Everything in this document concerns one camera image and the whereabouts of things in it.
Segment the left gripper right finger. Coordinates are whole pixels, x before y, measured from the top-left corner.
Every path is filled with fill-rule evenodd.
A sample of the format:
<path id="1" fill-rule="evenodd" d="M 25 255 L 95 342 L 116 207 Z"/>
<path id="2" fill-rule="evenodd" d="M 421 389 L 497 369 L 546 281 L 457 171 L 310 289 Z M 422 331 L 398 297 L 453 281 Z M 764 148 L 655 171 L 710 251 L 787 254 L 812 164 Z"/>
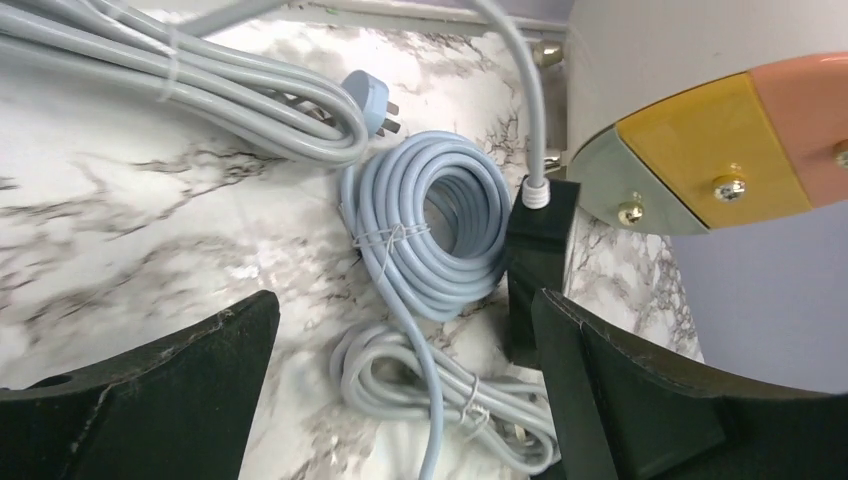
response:
<path id="1" fill-rule="evenodd" d="M 843 479 L 847 398 L 691 360 L 562 295 L 532 303 L 557 479 Z"/>

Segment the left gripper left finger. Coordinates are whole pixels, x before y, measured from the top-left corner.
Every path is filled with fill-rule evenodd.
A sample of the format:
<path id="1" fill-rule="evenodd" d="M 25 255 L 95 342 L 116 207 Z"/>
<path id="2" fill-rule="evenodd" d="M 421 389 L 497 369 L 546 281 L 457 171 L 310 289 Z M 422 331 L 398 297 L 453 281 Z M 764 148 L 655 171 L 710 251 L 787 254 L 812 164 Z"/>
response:
<path id="1" fill-rule="evenodd" d="M 5 479 L 235 479 L 279 325 L 259 291 L 112 358 L 1 392 Z"/>

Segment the black power strip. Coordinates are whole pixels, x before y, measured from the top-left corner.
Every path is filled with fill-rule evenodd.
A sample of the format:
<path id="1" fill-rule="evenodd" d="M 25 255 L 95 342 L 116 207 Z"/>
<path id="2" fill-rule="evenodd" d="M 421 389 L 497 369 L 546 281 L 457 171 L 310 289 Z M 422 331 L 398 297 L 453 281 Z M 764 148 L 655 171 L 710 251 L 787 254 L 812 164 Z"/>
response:
<path id="1" fill-rule="evenodd" d="M 549 185 L 548 205 L 536 210 L 524 205 L 524 189 L 519 189 L 505 238 L 509 323 L 504 351 L 511 363 L 531 369 L 539 367 L 533 298 L 540 289 L 564 290 L 580 192 L 577 183 L 562 179 L 551 179 Z"/>

